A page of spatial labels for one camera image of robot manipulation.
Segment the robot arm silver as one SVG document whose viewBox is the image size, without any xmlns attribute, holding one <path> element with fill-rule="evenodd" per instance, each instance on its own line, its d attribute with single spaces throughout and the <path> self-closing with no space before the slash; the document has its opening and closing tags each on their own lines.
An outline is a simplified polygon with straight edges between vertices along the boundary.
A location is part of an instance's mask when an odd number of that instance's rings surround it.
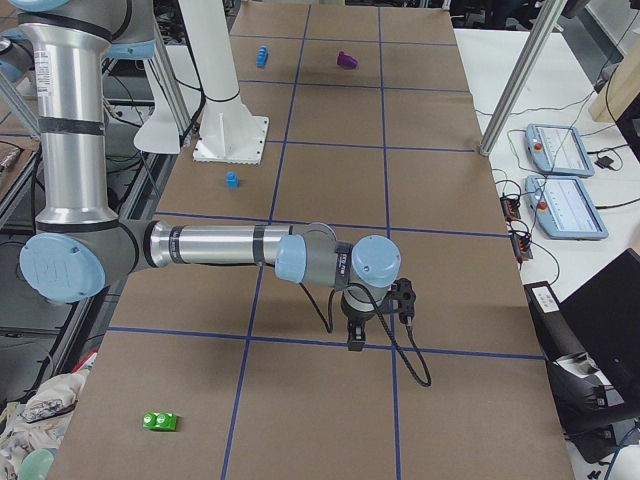
<svg viewBox="0 0 640 480">
<path fill-rule="evenodd" d="M 42 296 L 92 297 L 129 274 L 169 264 L 270 266 L 280 279 L 341 295 L 347 345 L 362 349 L 371 318 L 413 314 L 389 239 L 340 241 L 322 223 L 291 226 L 171 226 L 124 220 L 109 206 L 102 64 L 150 59 L 158 46 L 148 1 L 20 1 L 38 97 L 45 206 L 20 252 L 22 274 Z"/>
</svg>

